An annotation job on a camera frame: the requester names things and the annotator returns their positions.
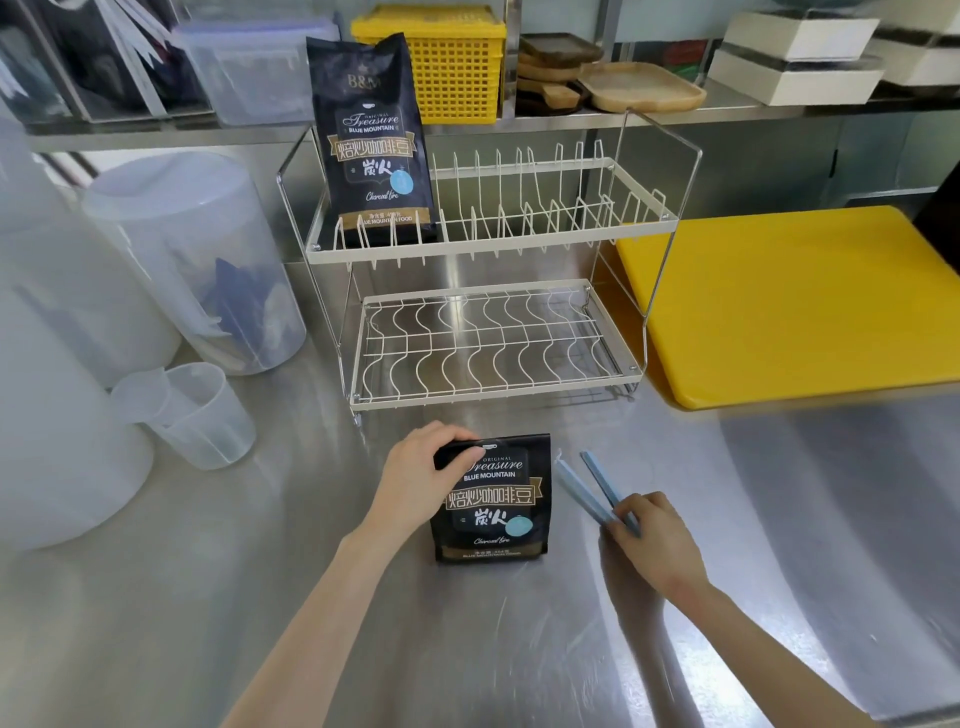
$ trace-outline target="yellow plastic basket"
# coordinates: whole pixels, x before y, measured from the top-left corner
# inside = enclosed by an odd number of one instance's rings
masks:
[[[424,124],[492,124],[507,26],[489,7],[378,5],[350,31],[373,45],[403,33]]]

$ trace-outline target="black bag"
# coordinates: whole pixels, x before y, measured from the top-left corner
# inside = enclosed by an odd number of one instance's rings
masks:
[[[434,455],[438,470],[463,450],[487,451],[430,519],[437,561],[534,559],[550,532],[550,435],[454,442]]]
[[[360,246],[357,217],[371,245],[424,242],[435,220],[423,126],[403,34],[376,45],[306,40],[313,110],[330,193],[327,223],[343,221],[344,238]]]

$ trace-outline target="yellow basket lid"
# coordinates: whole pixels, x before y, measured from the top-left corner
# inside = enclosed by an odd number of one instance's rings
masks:
[[[355,37],[505,38],[507,26],[487,5],[378,5],[350,23]]]

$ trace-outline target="two-tier dish rack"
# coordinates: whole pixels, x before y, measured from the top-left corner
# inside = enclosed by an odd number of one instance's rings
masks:
[[[680,205],[671,211],[666,195],[640,185],[620,164],[629,117],[636,115],[663,135],[664,143],[692,152]],[[323,172],[316,127],[304,130],[276,175],[307,269],[330,331],[341,382],[354,415],[371,409],[457,400],[482,400],[539,392],[623,385],[632,392],[648,364],[647,321],[677,226],[696,179],[703,152],[653,119],[624,114],[611,158],[599,139],[588,157],[583,142],[572,156],[557,144],[554,158],[538,161],[533,151],[500,151],[482,164],[474,152],[470,164],[453,155],[451,167],[433,159],[430,179],[439,220],[437,240],[397,244],[396,223],[390,244],[372,246],[358,219],[359,247],[348,247],[342,223],[327,216],[324,190],[306,235],[294,216],[284,174],[306,138],[312,141]],[[337,220],[332,227],[324,219]],[[649,235],[668,236],[660,269],[644,304],[602,253],[605,244]],[[354,275],[358,263],[374,269],[404,261],[425,263],[435,255],[522,255],[528,249],[586,244],[594,249],[590,277],[445,288],[363,296]],[[617,330],[594,288],[597,263],[627,294],[639,312],[642,353],[637,357]],[[335,327],[313,266],[345,264],[347,293],[342,324]],[[352,298],[360,303],[356,348],[348,361],[345,330]]]

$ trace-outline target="forearm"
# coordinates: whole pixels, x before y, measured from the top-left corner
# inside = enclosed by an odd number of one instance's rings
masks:
[[[776,728],[876,724],[712,587],[677,606],[709,640]]]
[[[341,541],[222,728],[323,725],[376,585],[402,543],[364,528]]]

